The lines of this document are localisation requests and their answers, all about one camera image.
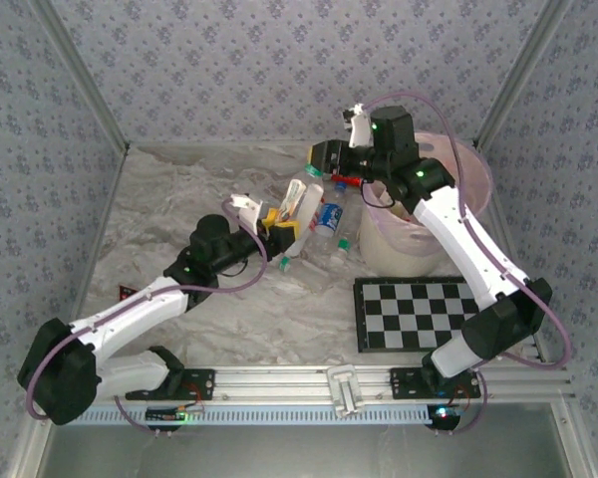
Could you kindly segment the cream label bottle green cap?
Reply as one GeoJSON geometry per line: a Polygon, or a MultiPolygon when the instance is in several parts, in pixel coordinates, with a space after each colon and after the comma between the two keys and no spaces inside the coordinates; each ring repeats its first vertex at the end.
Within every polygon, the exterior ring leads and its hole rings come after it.
{"type": "Polygon", "coordinates": [[[297,221],[295,217],[298,213],[301,199],[307,187],[313,183],[323,186],[322,172],[315,169],[310,163],[307,163],[300,172],[293,176],[288,184],[286,194],[279,206],[281,222],[297,221]]]}

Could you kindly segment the blue script label bottle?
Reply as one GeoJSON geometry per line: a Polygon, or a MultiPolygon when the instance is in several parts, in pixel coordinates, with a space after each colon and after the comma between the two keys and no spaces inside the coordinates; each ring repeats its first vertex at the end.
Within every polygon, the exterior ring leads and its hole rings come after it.
{"type": "Polygon", "coordinates": [[[316,234],[326,238],[335,234],[343,214],[346,190],[347,185],[344,182],[336,182],[334,189],[326,194],[314,228],[316,234]]]}

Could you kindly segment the translucent pink plastic bin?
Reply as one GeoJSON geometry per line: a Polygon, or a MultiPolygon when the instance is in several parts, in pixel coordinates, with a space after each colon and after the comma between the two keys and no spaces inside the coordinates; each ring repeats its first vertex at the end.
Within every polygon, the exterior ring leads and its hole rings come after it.
{"type": "MultiPolygon", "coordinates": [[[[466,180],[466,205],[479,216],[487,208],[492,177],[483,157],[469,144],[456,143],[466,180]]],[[[380,181],[362,189],[359,248],[367,266],[386,277],[456,276],[457,268],[428,229],[405,207],[393,203],[380,181]]]]}

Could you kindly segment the black white checkerboard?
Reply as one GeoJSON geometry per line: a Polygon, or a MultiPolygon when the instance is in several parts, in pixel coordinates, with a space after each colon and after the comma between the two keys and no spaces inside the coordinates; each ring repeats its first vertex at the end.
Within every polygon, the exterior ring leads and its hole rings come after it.
{"type": "Polygon", "coordinates": [[[460,277],[357,278],[353,297],[360,353],[431,352],[478,312],[460,277]]]}

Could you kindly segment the grey metal panel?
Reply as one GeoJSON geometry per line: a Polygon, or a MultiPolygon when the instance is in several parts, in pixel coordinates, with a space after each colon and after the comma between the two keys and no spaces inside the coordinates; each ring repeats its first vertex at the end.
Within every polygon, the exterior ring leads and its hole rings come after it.
{"type": "Polygon", "coordinates": [[[130,427],[53,432],[36,478],[573,478],[545,425],[217,426],[153,438],[130,427]]]}

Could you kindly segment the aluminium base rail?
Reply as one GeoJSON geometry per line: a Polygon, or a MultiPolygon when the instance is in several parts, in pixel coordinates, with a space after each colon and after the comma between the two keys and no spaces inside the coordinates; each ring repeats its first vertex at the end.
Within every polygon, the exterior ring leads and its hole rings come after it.
{"type": "MultiPolygon", "coordinates": [[[[212,395],[206,404],[307,404],[333,402],[326,365],[220,366],[212,395]]],[[[567,373],[540,371],[502,361],[479,370],[481,395],[494,403],[542,403],[571,400],[575,392],[567,373]]],[[[387,403],[393,396],[392,375],[387,365],[357,365],[353,377],[368,405],[387,403]]]]}

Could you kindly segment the white clamp bracket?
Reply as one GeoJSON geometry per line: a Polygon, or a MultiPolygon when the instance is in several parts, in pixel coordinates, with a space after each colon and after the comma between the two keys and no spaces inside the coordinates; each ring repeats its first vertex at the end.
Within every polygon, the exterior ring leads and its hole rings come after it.
{"type": "Polygon", "coordinates": [[[353,365],[342,364],[329,367],[326,370],[326,376],[334,410],[338,417],[356,415],[365,409],[365,401],[353,365]]]}

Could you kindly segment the aluminium frame post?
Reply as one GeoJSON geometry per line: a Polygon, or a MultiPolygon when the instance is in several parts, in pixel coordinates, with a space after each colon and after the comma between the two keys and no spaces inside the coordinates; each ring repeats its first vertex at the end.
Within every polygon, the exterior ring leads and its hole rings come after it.
{"type": "Polygon", "coordinates": [[[574,0],[545,0],[519,54],[482,122],[473,144],[485,152],[501,131],[515,102],[546,51],[574,0]]]}
{"type": "Polygon", "coordinates": [[[129,145],[51,0],[27,0],[49,41],[67,68],[77,90],[95,116],[116,153],[124,157],[129,145]]]}

